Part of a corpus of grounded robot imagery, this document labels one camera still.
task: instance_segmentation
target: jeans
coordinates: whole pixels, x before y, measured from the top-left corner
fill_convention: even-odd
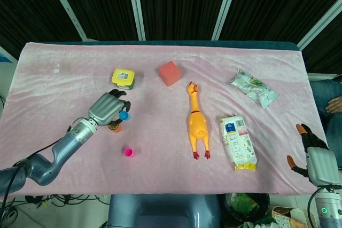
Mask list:
[[[327,138],[328,147],[336,156],[337,165],[342,167],[342,113],[325,110],[328,101],[342,96],[342,84],[333,80],[310,81],[318,113]]]

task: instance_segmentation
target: person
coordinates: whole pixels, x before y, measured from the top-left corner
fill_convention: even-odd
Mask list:
[[[329,149],[342,168],[342,84],[334,80],[310,81]]]

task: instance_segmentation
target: yellow container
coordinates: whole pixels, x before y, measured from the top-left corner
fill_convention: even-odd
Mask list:
[[[134,86],[134,71],[130,69],[115,69],[112,82],[121,89],[132,89]]]

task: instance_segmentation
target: chicken's red feet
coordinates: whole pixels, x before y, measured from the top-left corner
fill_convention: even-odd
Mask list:
[[[204,157],[206,157],[207,160],[210,159],[210,153],[209,153],[209,151],[205,151]]]
[[[198,160],[198,158],[199,158],[198,153],[197,153],[197,152],[194,152],[194,153],[193,153],[193,157],[194,157],[196,160]]]

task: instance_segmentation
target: blue bottle cap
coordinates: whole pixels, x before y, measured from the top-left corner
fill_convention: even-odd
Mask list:
[[[119,113],[119,119],[121,120],[129,120],[130,119],[130,115],[128,112],[122,111]]]

